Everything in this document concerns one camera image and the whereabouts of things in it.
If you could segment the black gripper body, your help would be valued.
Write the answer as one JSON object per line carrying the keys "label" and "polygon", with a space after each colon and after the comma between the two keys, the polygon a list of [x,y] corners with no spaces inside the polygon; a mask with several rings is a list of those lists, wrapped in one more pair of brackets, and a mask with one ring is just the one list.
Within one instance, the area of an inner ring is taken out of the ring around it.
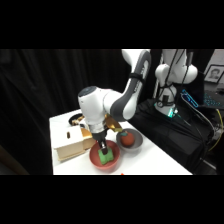
{"label": "black gripper body", "polygon": [[92,137],[99,143],[104,142],[106,139],[107,132],[102,131],[100,133],[93,133]]}

